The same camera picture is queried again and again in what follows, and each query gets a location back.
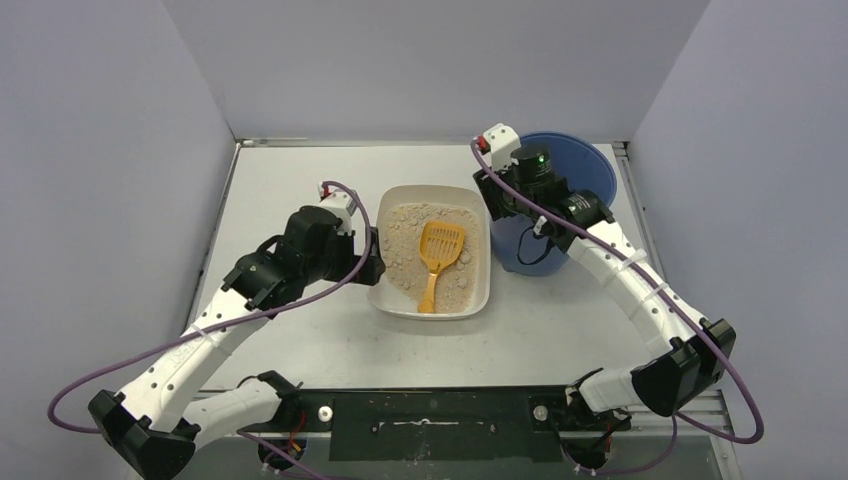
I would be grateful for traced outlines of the yellow litter scoop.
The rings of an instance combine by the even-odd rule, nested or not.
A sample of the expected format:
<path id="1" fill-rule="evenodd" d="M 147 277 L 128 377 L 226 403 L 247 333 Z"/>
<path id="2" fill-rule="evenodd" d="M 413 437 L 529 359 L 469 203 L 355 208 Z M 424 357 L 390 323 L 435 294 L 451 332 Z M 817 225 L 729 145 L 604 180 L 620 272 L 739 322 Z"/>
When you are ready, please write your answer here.
<path id="1" fill-rule="evenodd" d="M 429 221 L 422 230 L 419 256 L 428 270 L 427 283 L 418 304 L 419 313 L 435 312 L 435 291 L 439 275 L 455 263 L 464 245 L 465 229 L 453 223 Z"/>

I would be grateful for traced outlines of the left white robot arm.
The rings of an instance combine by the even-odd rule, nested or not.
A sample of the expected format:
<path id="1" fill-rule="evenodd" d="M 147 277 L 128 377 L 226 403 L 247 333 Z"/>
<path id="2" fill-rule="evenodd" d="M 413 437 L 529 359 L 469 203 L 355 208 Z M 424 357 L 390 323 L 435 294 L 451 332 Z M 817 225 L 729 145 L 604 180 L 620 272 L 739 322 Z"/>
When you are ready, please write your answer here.
<path id="1" fill-rule="evenodd" d="M 377 253 L 354 253 L 348 196 L 328 196 L 289 217 L 281 235 L 242 256 L 208 305 L 142 375 L 89 403 L 105 440 L 144 479 L 172 479 L 203 446 L 299 409 L 297 387 L 275 371 L 202 400 L 206 381 L 268 321 L 265 312 L 299 300 L 317 281 L 373 286 Z"/>

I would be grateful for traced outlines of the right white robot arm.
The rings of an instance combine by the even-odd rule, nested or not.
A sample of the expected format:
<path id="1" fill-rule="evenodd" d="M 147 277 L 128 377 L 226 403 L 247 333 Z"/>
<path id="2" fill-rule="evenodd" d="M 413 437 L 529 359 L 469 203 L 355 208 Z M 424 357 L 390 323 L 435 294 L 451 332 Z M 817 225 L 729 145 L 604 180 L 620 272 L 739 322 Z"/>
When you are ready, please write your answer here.
<path id="1" fill-rule="evenodd" d="M 534 266 L 553 252 L 584 267 L 635 327 L 650 357 L 629 367 L 596 367 L 564 389 L 563 419 L 575 426 L 627 423 L 630 407 L 679 419 L 725 373 L 736 332 L 682 300 L 626 236 L 603 197 L 556 172 L 544 143 L 478 137 L 473 179 L 495 222 L 521 221 L 515 262 Z"/>

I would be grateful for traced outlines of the white litter box tray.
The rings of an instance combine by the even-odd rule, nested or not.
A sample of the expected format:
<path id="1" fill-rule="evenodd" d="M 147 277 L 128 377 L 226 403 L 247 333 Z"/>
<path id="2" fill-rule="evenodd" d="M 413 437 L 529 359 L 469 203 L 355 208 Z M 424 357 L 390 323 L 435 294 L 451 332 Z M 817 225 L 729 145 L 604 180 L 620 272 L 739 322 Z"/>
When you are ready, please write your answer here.
<path id="1" fill-rule="evenodd" d="M 418 312 L 418 304 L 406 297 L 388 281 L 388 274 L 377 286 L 368 291 L 369 301 L 377 309 L 398 317 L 415 320 L 447 321 L 468 318 L 482 311 L 490 297 L 491 245 L 487 213 L 482 198 L 472 190 L 439 185 L 405 185 L 389 189 L 382 197 L 377 215 L 379 235 L 388 231 L 388 212 L 395 206 L 406 203 L 446 204 L 473 211 L 481 224 L 476 284 L 471 301 L 460 313 Z"/>

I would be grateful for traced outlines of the blue plastic bucket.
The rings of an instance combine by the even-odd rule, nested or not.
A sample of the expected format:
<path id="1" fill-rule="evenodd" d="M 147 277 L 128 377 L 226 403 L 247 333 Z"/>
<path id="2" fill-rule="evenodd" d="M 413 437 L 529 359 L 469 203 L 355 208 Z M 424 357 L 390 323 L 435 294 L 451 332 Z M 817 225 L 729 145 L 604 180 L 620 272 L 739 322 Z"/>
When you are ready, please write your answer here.
<path id="1" fill-rule="evenodd" d="M 567 179 L 571 190 L 590 190 L 610 207 L 617 194 L 617 179 L 609 160 L 592 144 L 559 132 L 533 132 L 520 137 L 523 145 L 542 143 L 549 147 L 557 175 Z M 525 231 L 532 223 L 523 216 L 491 223 L 491 246 L 495 258 L 507 272 L 525 276 L 557 273 L 569 257 L 554 247 L 546 252 L 546 241 Z"/>

